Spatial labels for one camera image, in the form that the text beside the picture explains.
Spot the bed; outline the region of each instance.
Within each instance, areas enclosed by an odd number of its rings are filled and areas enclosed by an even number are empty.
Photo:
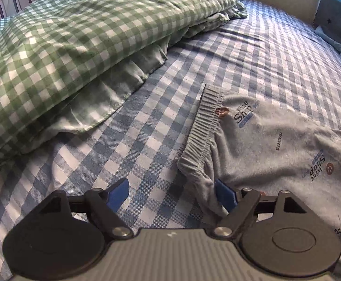
[[[211,225],[177,170],[205,84],[341,130],[339,54],[296,18],[243,2],[247,18],[174,45],[165,64],[102,124],[80,135],[60,133],[0,167],[0,280],[11,276],[1,252],[5,235],[55,189],[80,195],[126,177],[130,195],[118,215],[134,230]]]

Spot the gray shorts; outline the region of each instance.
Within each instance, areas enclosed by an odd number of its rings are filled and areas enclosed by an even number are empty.
[[[341,131],[297,112],[207,85],[178,160],[206,212],[227,211],[215,181],[267,195],[292,191],[341,239]],[[341,273],[341,259],[336,268]]]

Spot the green gingham comforter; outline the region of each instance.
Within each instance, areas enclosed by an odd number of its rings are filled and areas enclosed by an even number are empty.
[[[244,16],[239,0],[37,0],[0,31],[0,162],[95,126],[168,45]]]

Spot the brown button print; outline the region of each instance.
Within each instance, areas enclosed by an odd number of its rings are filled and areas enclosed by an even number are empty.
[[[333,164],[332,164],[332,163],[328,163],[328,164],[326,165],[326,173],[327,173],[328,175],[331,175],[331,174],[333,173],[333,171],[334,171],[334,166],[333,166]]]
[[[219,117],[219,118],[223,118],[224,116],[229,114],[229,109],[227,107],[221,107],[221,108],[217,108],[215,110],[215,114]]]

